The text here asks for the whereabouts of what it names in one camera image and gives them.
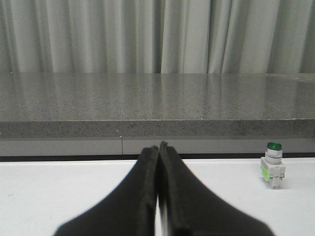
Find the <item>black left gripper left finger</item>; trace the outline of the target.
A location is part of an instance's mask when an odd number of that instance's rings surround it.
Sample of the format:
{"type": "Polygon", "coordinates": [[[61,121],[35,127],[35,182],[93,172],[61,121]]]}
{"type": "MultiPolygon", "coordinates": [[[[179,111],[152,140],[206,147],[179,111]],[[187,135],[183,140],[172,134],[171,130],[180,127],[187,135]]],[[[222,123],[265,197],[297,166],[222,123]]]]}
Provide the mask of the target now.
{"type": "Polygon", "coordinates": [[[121,183],[88,211],[60,226],[57,236],[153,236],[158,148],[144,148],[121,183]]]}

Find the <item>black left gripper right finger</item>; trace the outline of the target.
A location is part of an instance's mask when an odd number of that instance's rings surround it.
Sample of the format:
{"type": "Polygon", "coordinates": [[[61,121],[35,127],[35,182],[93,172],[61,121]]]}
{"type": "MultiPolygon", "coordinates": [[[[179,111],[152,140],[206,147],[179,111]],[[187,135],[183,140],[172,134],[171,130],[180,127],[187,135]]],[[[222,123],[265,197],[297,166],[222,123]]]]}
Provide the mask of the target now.
{"type": "Polygon", "coordinates": [[[263,222],[243,213],[209,190],[180,155],[161,142],[158,197],[166,236],[271,236],[263,222]]]}

